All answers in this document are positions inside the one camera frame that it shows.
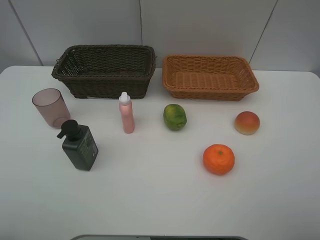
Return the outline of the green lime fruit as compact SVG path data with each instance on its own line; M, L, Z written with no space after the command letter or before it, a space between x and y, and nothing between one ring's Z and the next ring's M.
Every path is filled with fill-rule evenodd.
M172 131L179 131L187 124L184 108L179 104L168 104L163 111L163 121Z

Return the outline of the pink bottle white cap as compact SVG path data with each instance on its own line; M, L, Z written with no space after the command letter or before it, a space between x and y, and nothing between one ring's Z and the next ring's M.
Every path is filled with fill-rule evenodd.
M121 114L123 131L126 134L131 134L135 129L135 121L133 115L133 106L131 97L127 92L122 92L119 97L119 111Z

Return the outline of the orange tangerine fruit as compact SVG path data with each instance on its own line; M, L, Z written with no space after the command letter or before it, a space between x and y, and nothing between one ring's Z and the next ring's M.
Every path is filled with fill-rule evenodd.
M234 168L235 155L230 147L213 144L203 152L202 161L208 172L223 176Z

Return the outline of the red yellow peach fruit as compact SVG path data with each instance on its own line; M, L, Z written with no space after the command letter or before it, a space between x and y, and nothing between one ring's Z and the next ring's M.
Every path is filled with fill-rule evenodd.
M243 135L253 135L260 128L260 119L254 112L243 111L235 118L234 128Z

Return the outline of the translucent pink plastic cup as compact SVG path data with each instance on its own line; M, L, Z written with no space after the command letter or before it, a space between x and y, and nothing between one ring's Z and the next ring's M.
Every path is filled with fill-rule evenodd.
M58 89L46 88L38 91L32 97L32 103L52 128L60 129L65 121L71 119L67 105Z

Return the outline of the orange wicker basket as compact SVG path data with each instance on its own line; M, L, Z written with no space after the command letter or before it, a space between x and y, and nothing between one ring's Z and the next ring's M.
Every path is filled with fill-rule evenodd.
M249 63L239 56L168 55L162 85L178 99L240 101L259 90Z

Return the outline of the dark brown wicker basket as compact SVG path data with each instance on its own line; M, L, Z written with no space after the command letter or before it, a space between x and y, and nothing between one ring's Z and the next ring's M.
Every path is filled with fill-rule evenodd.
M51 75L77 99L117 99L122 92L143 99L155 68L151 46L74 45L56 61Z

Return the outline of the dark green pump bottle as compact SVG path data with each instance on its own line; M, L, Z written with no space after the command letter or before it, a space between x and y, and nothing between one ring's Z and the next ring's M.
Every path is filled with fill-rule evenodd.
M90 171L99 153L90 128L70 119L61 125L57 137L65 137L62 149L74 167L81 171Z

